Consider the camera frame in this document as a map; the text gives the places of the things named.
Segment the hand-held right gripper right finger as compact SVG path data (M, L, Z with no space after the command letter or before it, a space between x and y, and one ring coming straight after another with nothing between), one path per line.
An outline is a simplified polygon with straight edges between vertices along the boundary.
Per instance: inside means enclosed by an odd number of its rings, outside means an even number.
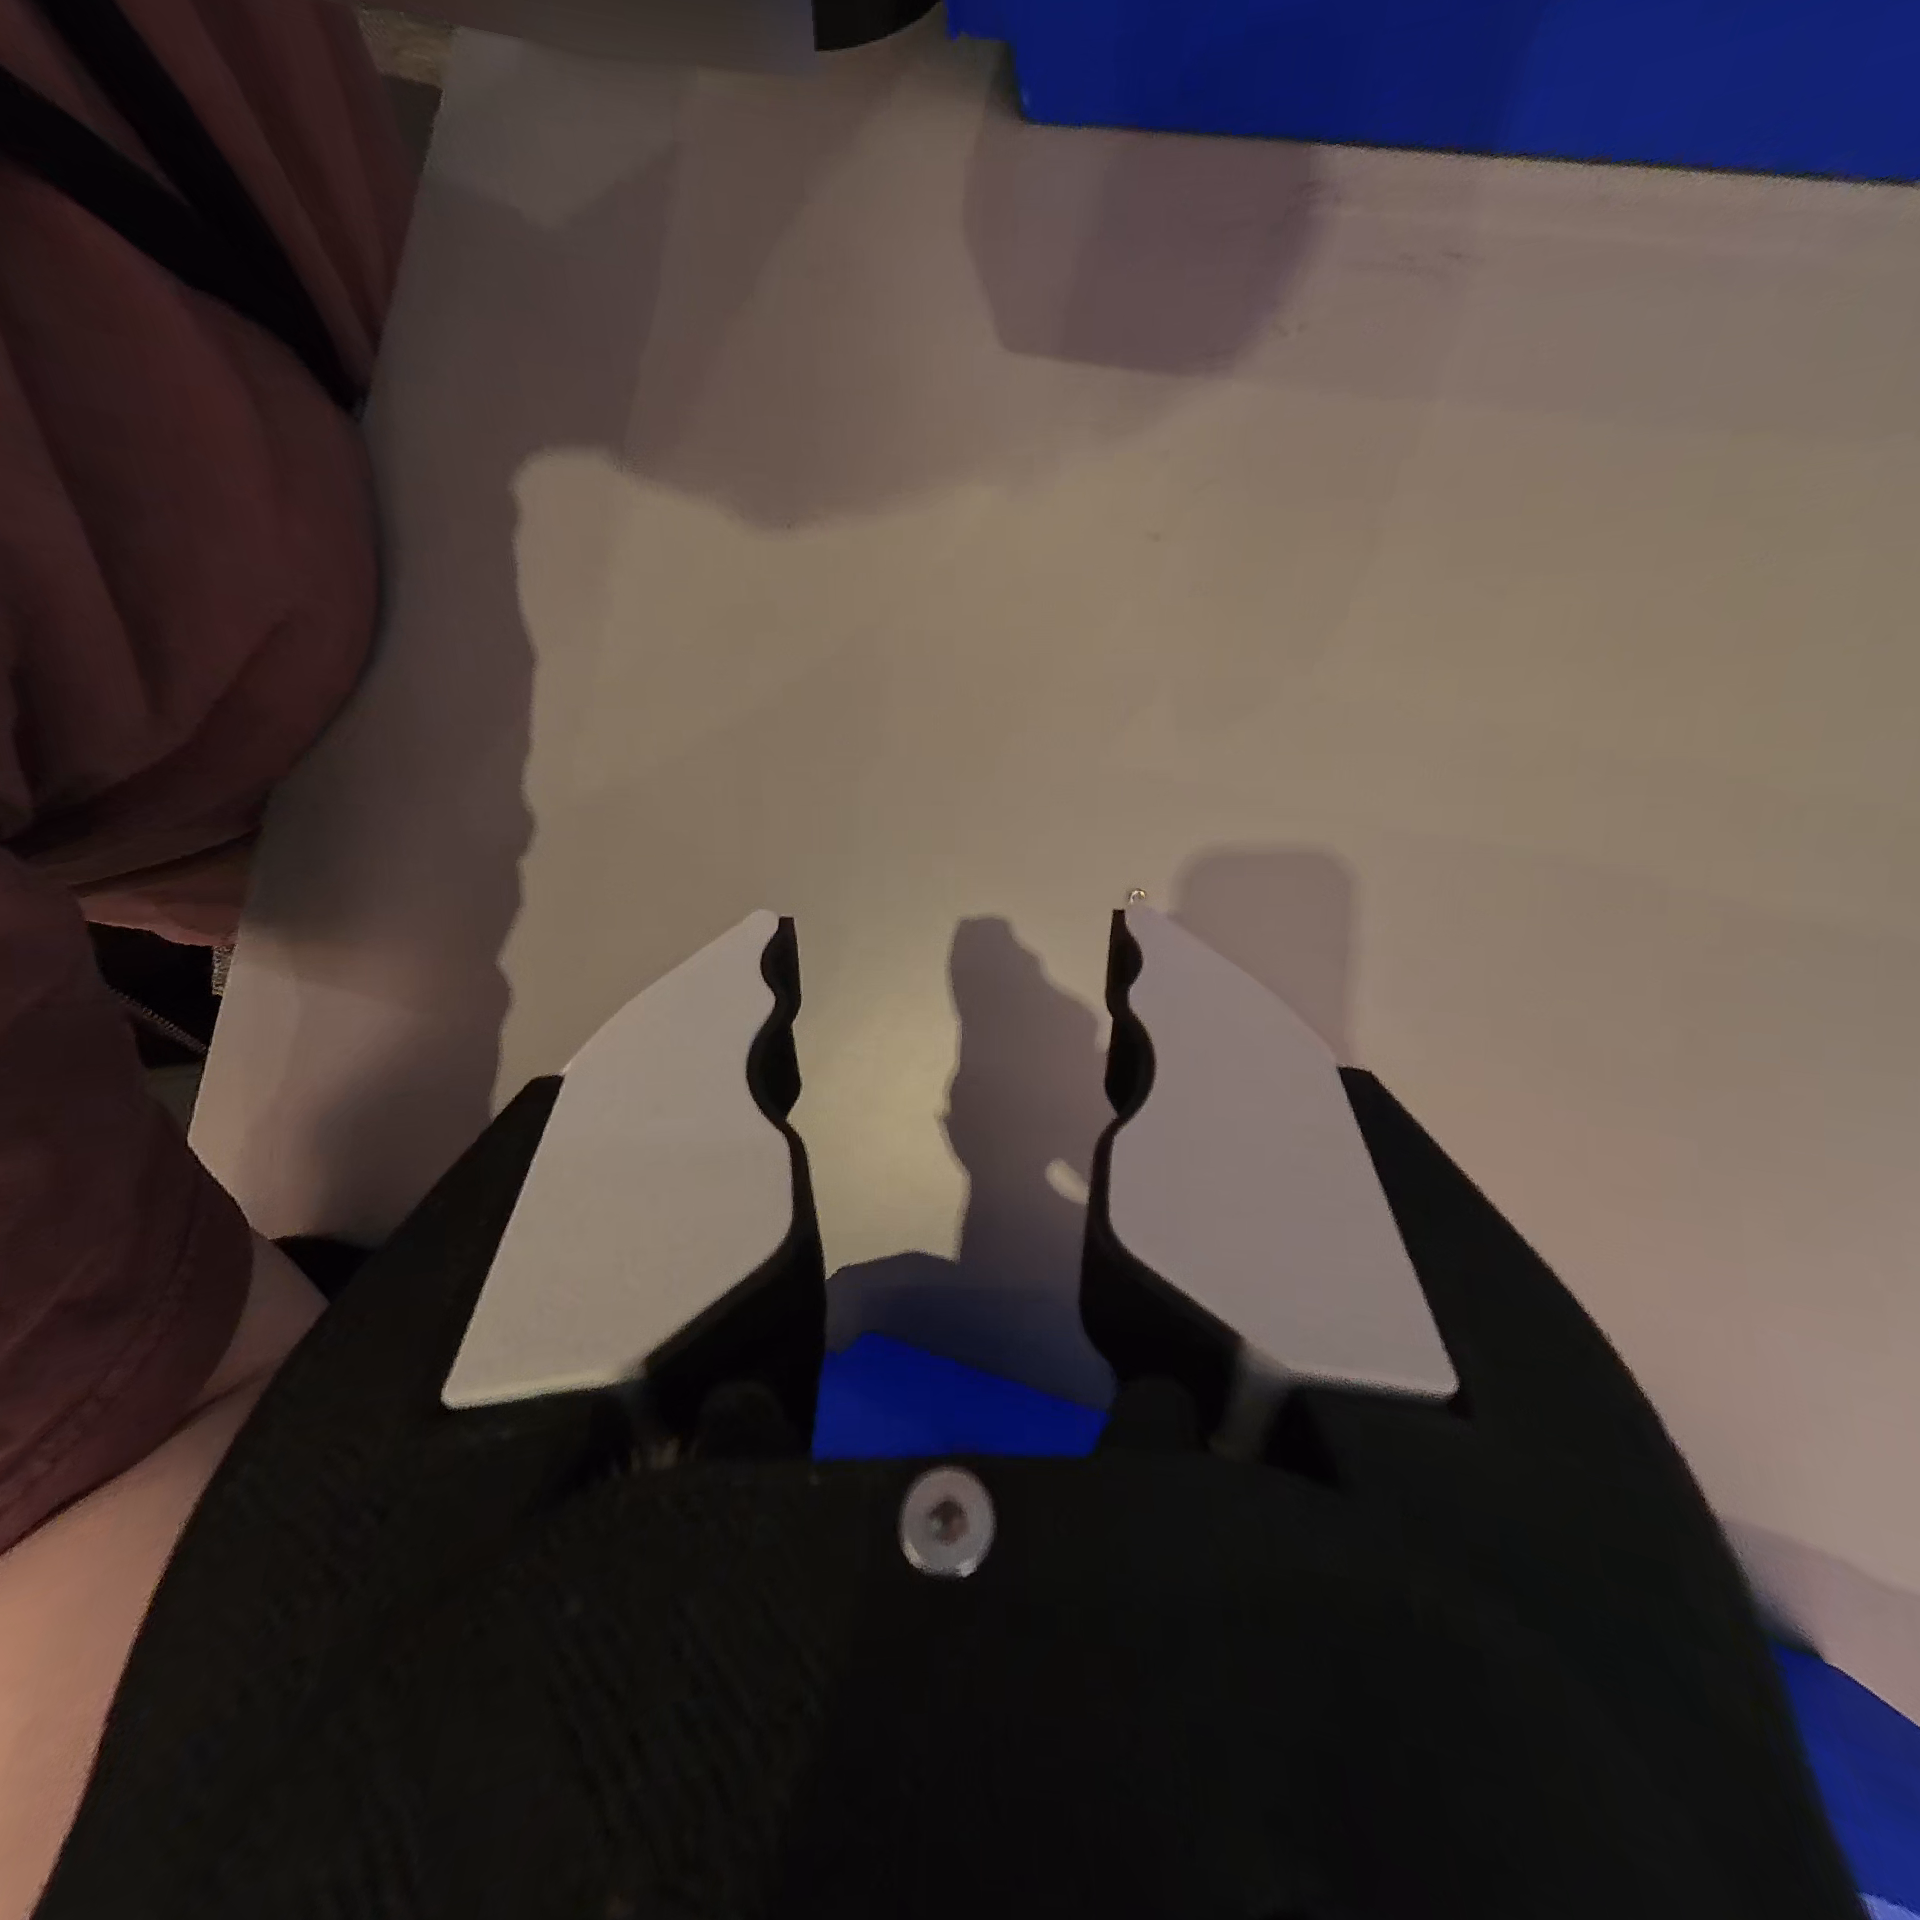
M1269 1453L1311 1394L1449 1415L1459 1374L1330 1044L1149 903L1112 917L1085 1331L1106 1446Z

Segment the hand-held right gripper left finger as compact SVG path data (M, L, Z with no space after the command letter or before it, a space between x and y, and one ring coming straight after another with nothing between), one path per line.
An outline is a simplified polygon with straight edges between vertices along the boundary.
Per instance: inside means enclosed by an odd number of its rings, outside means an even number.
M442 1386L470 1413L611 1394L683 1444L754 1387L801 1448L825 1247L801 1101L801 936L751 912L613 1013L561 1075Z

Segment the blue plastic bin with divider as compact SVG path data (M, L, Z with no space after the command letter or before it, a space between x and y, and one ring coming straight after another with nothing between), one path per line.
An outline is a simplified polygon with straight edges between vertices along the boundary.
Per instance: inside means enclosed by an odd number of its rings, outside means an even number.
M952 3L1056 127L1918 178L1917 3Z

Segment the person's right forearm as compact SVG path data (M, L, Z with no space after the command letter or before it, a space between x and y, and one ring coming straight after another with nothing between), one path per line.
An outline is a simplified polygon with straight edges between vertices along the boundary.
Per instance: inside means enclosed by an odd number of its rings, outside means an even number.
M181 1423L2 1558L2 1915L33 1912L72 1830L113 1696L183 1526L266 1386L326 1310L270 1238Z

